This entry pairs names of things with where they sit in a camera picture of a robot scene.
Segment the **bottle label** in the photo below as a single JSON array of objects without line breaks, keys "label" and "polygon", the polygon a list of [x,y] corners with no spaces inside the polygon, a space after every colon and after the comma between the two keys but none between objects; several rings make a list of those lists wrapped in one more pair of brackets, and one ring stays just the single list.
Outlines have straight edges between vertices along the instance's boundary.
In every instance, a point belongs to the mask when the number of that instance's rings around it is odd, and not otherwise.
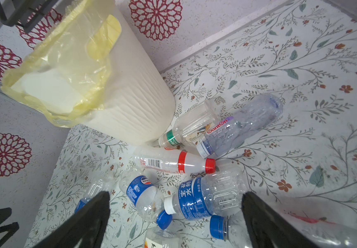
[{"label": "bottle label", "polygon": [[173,136],[173,130],[170,130],[166,133],[167,141],[172,145],[172,146],[178,146],[180,143],[176,141],[176,139]]},{"label": "bottle label", "polygon": [[156,243],[155,241],[150,240],[149,238],[146,238],[144,248],[163,248],[163,246]]},{"label": "bottle label", "polygon": [[225,123],[230,122],[231,120],[233,120],[234,117],[233,116],[229,116],[227,117],[224,121],[221,121],[219,124],[217,124],[215,127],[213,127],[212,129],[207,131],[207,134],[211,134],[212,132],[216,131],[217,129],[219,129],[221,126],[223,126]]},{"label": "bottle label", "polygon": [[196,132],[193,132],[193,133],[187,135],[185,137],[185,140],[188,143],[192,143],[192,144],[197,145],[198,142],[205,136],[205,133],[213,126],[215,126],[215,124],[213,122],[211,122],[210,124],[200,128]]},{"label": "bottle label", "polygon": [[201,189],[201,177],[183,182],[178,188],[181,212],[187,220],[211,216],[206,208]]},{"label": "bottle label", "polygon": [[129,197],[130,201],[136,206],[138,197],[147,188],[153,186],[152,183],[145,176],[136,177],[130,184],[126,191],[126,195]]}]

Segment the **empty water bottle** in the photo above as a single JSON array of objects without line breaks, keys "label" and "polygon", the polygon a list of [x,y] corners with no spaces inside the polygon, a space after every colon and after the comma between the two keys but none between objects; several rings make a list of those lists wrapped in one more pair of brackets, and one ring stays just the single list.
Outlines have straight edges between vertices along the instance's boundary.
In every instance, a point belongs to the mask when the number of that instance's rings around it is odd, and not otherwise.
[{"label": "empty water bottle", "polygon": [[193,137],[188,137],[188,140],[186,140],[186,137],[197,131],[204,132],[206,129],[209,129],[212,123],[217,123],[220,120],[221,118],[215,114],[210,102],[205,100],[184,115],[178,117],[173,128],[159,137],[159,146],[175,148],[183,142],[195,143],[197,138],[202,138],[202,136],[199,136],[199,133]]},{"label": "empty water bottle", "polygon": [[101,176],[98,175],[94,177],[93,182],[87,188],[82,199],[79,200],[77,207],[74,210],[74,213],[77,213],[83,206],[86,205],[93,197],[95,197],[100,191],[111,192],[113,189],[113,178],[110,176]]},{"label": "empty water bottle", "polygon": [[133,153],[134,160],[144,168],[155,169],[167,173],[201,173],[216,171],[214,159],[171,148],[155,148],[139,146]]},{"label": "empty water bottle", "polygon": [[179,248],[181,238],[176,232],[161,230],[159,227],[150,228],[146,231],[144,248]]},{"label": "empty water bottle", "polygon": [[283,104],[274,95],[255,97],[238,112],[208,130],[196,148],[203,158],[213,153],[220,157],[274,122],[282,112]]},{"label": "empty water bottle", "polygon": [[213,238],[229,241],[234,248],[252,248],[242,211],[231,217],[212,216],[210,234]]},{"label": "empty water bottle", "polygon": [[163,194],[141,172],[132,167],[124,171],[119,181],[119,188],[134,204],[138,215],[146,221],[156,221],[161,229],[166,229],[172,216],[166,214],[163,206]]},{"label": "empty water bottle", "polygon": [[241,205],[246,191],[242,169],[224,165],[220,171],[181,183],[178,192],[165,198],[168,214],[179,214],[187,220],[224,215],[228,209]]}]

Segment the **red logo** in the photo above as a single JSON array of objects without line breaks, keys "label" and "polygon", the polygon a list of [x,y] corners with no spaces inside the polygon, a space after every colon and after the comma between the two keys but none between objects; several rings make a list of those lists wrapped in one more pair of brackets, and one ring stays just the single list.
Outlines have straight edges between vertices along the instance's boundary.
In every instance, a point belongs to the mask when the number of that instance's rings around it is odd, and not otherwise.
[{"label": "red logo", "polygon": [[145,184],[145,185],[150,185],[151,184],[151,182],[148,180],[148,178],[146,178],[145,176],[143,176],[142,178],[141,178],[141,182],[143,183],[143,184]]}]

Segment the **garbage bag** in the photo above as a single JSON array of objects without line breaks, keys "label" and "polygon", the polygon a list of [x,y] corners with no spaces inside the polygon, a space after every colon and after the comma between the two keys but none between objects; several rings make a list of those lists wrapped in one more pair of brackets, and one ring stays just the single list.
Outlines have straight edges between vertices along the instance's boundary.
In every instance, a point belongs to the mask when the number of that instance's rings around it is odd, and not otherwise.
[{"label": "garbage bag", "polygon": [[109,14],[115,7],[113,0],[74,1],[20,67],[5,72],[1,90],[55,126],[72,127],[102,110],[109,52],[121,33]]}]

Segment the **clear plastic bottle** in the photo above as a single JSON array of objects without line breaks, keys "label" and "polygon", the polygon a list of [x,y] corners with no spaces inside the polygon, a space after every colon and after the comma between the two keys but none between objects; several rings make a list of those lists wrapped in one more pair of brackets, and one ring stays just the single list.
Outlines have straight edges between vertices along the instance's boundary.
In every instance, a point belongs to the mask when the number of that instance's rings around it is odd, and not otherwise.
[{"label": "clear plastic bottle", "polygon": [[189,141],[186,141],[188,135],[220,120],[221,118],[215,114],[210,102],[204,100],[176,119],[173,128],[159,137],[159,146],[175,148],[180,143],[188,143]]},{"label": "clear plastic bottle", "polygon": [[150,228],[146,231],[144,248],[179,248],[181,238],[176,233],[159,227]]},{"label": "clear plastic bottle", "polygon": [[139,146],[133,153],[135,162],[144,168],[155,169],[168,173],[201,173],[216,171],[214,159],[204,159],[201,156],[171,148],[155,148]]},{"label": "clear plastic bottle", "polygon": [[229,241],[234,248],[253,247],[242,211],[231,217],[212,216],[210,234],[213,238]]},{"label": "clear plastic bottle", "polygon": [[95,197],[100,191],[108,191],[111,193],[114,187],[114,180],[111,176],[96,176],[93,182],[88,186],[84,196],[79,200],[74,213],[77,213],[83,206],[86,205],[93,197]]},{"label": "clear plastic bottle", "polygon": [[119,181],[123,191],[137,209],[138,215],[146,221],[156,221],[161,229],[166,229],[172,216],[166,214],[163,206],[163,194],[141,172],[132,167],[124,171]]},{"label": "clear plastic bottle", "polygon": [[[294,214],[281,216],[320,248],[357,248],[356,229]],[[214,238],[230,241],[235,248],[252,247],[242,211],[232,217],[212,216],[210,234]]]},{"label": "clear plastic bottle", "polygon": [[274,95],[255,97],[238,112],[208,130],[196,148],[203,158],[213,153],[220,157],[274,122],[282,112],[283,104]]},{"label": "clear plastic bottle", "polygon": [[179,214],[187,220],[224,215],[228,209],[241,205],[247,180],[241,168],[220,166],[220,171],[183,182],[177,194],[165,198],[168,214]]}]

